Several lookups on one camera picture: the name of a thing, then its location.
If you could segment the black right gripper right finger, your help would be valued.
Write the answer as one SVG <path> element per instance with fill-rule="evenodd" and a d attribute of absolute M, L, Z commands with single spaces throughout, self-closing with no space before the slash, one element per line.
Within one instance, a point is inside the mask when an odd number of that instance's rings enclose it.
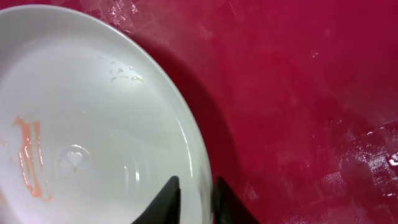
<path fill-rule="evenodd" d="M 259 224 L 222 177 L 215 182 L 213 206 L 216 224 Z"/>

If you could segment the white plate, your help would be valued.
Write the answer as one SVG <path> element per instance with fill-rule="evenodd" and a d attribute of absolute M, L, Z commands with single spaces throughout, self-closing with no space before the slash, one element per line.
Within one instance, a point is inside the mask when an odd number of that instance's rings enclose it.
<path fill-rule="evenodd" d="M 1 11 L 1 222 L 132 223 L 173 176 L 181 223 L 211 223 L 185 100 L 120 31 L 64 7 Z"/>

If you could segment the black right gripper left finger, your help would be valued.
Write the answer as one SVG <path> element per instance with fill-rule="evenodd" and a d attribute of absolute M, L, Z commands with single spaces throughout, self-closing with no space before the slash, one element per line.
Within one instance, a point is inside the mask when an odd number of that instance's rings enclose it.
<path fill-rule="evenodd" d="M 181 189 L 177 176 L 172 176 L 132 224 L 179 224 Z"/>

